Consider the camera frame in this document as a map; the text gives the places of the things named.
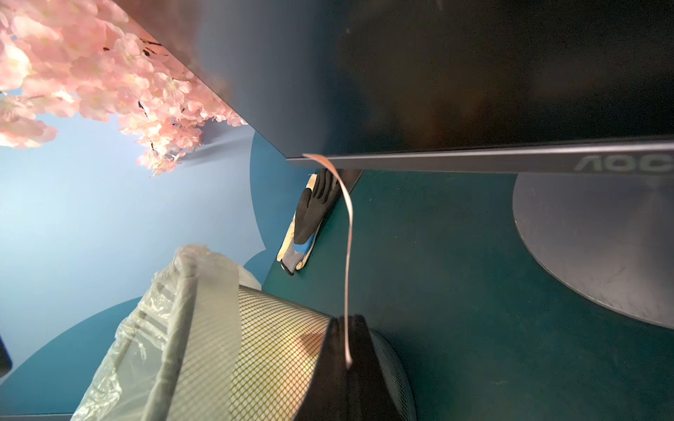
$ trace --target pink cherry blossom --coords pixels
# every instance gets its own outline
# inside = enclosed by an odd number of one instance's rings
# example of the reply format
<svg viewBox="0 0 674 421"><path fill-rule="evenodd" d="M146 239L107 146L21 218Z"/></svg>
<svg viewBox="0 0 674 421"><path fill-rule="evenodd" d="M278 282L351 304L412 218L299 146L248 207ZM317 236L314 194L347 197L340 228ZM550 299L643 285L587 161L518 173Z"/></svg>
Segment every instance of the pink cherry blossom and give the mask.
<svg viewBox="0 0 674 421"><path fill-rule="evenodd" d="M42 121L14 118L0 121L0 145L11 148L37 148L42 143L54 140L56 129Z"/></svg>
<svg viewBox="0 0 674 421"><path fill-rule="evenodd" d="M0 90L21 88L31 70L28 56L10 40L0 40Z"/></svg>
<svg viewBox="0 0 674 421"><path fill-rule="evenodd" d="M225 88L225 83L218 86ZM108 121L148 148L137 163L170 172L201 146L207 120L246 122L111 0L0 0L0 145L56 135L50 113Z"/></svg>

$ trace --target black rubber-coated glove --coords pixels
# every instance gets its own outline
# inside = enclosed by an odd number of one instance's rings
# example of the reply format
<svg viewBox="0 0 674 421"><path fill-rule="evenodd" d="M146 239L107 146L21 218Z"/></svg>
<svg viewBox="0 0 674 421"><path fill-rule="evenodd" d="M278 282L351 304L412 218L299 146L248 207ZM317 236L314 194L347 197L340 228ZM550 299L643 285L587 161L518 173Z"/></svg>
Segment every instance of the black rubber-coated glove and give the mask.
<svg viewBox="0 0 674 421"><path fill-rule="evenodd" d="M313 190L307 187L302 192L295 212L295 244L309 240L339 197L339 183L333 183L333 180L332 173L324 168L318 172Z"/></svg>

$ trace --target teal floor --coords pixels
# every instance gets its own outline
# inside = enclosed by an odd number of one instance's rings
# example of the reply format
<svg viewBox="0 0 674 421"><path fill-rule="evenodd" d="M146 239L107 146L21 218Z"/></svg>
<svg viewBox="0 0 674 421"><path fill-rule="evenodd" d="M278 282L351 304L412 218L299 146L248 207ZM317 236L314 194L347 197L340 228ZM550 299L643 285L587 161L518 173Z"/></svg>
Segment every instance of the teal floor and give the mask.
<svg viewBox="0 0 674 421"><path fill-rule="evenodd" d="M352 193L351 313L397 351L419 420L674 420L674 331L540 267L515 178L367 171ZM307 266L274 264L264 290L341 314L346 228L340 200Z"/></svg>

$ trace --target plastic wrap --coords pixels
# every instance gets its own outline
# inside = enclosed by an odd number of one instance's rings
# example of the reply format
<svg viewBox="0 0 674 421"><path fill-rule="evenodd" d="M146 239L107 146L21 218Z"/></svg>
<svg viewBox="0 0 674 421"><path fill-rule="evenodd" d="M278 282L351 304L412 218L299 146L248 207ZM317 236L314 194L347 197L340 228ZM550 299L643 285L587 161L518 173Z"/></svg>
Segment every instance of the plastic wrap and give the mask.
<svg viewBox="0 0 674 421"><path fill-rule="evenodd" d="M217 351L218 367L208 369L211 382L228 384L241 346L239 283L261 289L247 270L225 256L201 245L181 247L117 328L72 420L184 419L177 408L193 407L171 402L194 402L184 391L209 387L204 384L204 352ZM190 373L201 373L196 386ZM227 402L228 387L223 391L217 400ZM217 402L199 404L202 410L220 410ZM226 419L226 414L209 419Z"/></svg>

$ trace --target monitor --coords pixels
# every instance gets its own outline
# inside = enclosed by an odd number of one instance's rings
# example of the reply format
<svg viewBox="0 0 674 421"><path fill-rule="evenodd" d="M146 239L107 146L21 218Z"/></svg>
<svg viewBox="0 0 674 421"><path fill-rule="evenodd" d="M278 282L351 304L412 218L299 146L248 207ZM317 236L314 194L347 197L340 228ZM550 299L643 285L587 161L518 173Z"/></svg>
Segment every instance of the monitor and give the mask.
<svg viewBox="0 0 674 421"><path fill-rule="evenodd" d="M119 0L295 164L674 169L674 6Z"/></svg>

